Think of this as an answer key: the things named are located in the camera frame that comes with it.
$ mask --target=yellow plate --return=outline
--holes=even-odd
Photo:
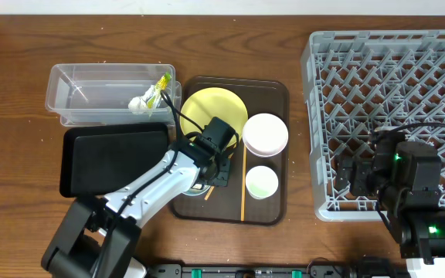
[[[248,112],[243,101],[235,93],[223,88],[207,88],[192,94],[183,104],[182,113],[202,128],[209,124],[212,117],[218,117],[234,128],[240,140],[243,126],[248,120]],[[183,134],[200,132],[183,117],[180,117],[180,125]],[[228,146],[235,143],[236,138],[233,137]]]

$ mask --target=brown tray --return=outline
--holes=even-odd
[[[220,87],[234,92],[245,103],[248,117],[270,113],[278,116],[289,126],[289,93],[286,87],[275,81],[237,80],[197,76],[192,78],[183,91],[183,101],[195,92]],[[171,210],[180,219],[195,219],[213,222],[275,225],[284,216],[287,202],[287,146],[272,158],[259,158],[246,152],[246,172],[259,165],[273,169],[279,178],[279,188],[269,198],[256,200],[246,191],[244,220],[241,221],[243,181],[243,150],[240,142],[231,158],[231,170],[227,187],[216,187],[209,199],[206,193],[199,196],[180,195],[170,203]]]

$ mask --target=white wall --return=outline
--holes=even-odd
[[[0,0],[0,14],[445,15],[445,0]]]

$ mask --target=dish rack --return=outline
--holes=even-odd
[[[314,32],[301,57],[311,135],[314,209],[323,221],[380,220],[375,200],[335,189],[341,154],[369,158],[369,131],[419,122],[445,123],[445,30]],[[406,131],[442,159],[445,128]]]

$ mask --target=wooden stick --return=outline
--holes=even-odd
[[[212,193],[212,190],[214,190],[214,188],[215,188],[215,186],[211,186],[211,187],[210,187],[209,191],[208,191],[207,194],[206,194],[206,197],[204,198],[206,201],[207,201],[207,199],[210,197],[210,195],[211,195],[211,193]]]
[[[241,221],[245,220],[245,176],[246,176],[246,147],[243,146],[243,180],[241,182]]]

